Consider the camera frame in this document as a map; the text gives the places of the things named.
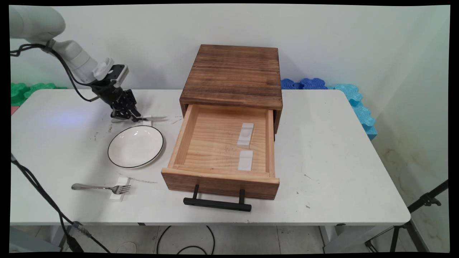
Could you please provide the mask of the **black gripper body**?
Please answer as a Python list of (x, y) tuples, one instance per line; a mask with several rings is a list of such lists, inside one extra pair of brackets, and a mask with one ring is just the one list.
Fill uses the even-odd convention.
[(115, 87), (114, 80), (101, 80), (93, 81), (91, 83), (91, 90), (106, 104), (113, 106), (117, 105), (120, 99), (123, 99), (125, 93), (121, 87)]

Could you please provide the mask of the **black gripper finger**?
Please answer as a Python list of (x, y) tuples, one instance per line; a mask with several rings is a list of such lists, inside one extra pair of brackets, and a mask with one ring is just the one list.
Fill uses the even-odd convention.
[(139, 121), (141, 114), (137, 111), (136, 104), (132, 90), (124, 90), (122, 93), (122, 115), (125, 119), (133, 122)]
[(112, 109), (110, 113), (112, 119), (129, 120), (131, 118), (131, 112), (125, 106), (118, 106), (118, 103), (114, 103), (110, 107)]

